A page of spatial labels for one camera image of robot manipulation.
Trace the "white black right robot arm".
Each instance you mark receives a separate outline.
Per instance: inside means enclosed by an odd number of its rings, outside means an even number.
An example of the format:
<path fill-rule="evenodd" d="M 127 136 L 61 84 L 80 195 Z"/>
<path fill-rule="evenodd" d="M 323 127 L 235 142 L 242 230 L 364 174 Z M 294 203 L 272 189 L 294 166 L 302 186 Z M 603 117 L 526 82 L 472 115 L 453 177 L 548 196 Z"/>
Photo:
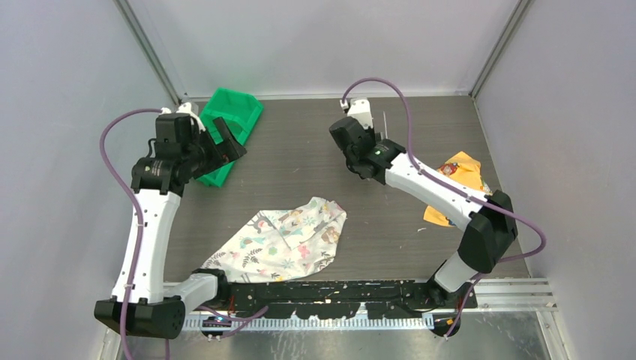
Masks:
<path fill-rule="evenodd" d="M 458 290 L 479 274 L 490 274 L 517 238 L 510 197 L 500 190 L 491 195 L 457 183 L 408 155 L 390 139 L 380 139 L 372 127 L 352 117 L 328 129 L 346 159 L 347 169 L 361 179 L 373 179 L 401 190 L 445 215 L 462 231 L 458 249 L 427 282 L 427 298 L 447 308 Z M 495 211 L 496 207 L 505 210 Z"/>

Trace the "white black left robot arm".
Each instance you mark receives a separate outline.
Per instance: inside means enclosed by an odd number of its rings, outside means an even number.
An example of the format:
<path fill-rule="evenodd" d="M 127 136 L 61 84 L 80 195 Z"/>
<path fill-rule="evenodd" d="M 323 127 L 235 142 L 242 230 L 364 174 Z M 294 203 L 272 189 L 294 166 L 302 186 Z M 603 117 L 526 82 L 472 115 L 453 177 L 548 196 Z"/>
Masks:
<path fill-rule="evenodd" d="M 229 304 L 229 281 L 219 268 L 198 268 L 181 283 L 164 286 L 170 231 L 185 186 L 246 153 L 224 118 L 212 124 L 219 142 L 188 111 L 160 111 L 149 153 L 123 186 L 133 203 L 124 262 L 110 297 L 94 306 L 94 318 L 120 335 L 172 340 L 200 305 L 219 311 Z"/>

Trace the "white perforated cable spool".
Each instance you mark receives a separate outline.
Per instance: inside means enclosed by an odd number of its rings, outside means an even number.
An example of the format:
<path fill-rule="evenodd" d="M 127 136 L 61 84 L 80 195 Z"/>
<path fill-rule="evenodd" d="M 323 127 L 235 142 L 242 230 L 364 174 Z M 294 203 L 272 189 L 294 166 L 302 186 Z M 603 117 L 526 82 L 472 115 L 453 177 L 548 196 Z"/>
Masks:
<path fill-rule="evenodd" d="M 384 140 L 388 138 L 388 126 L 387 126 L 387 118 L 386 118 L 385 111 L 382 111 L 382 123 L 383 123 L 382 139 Z"/>

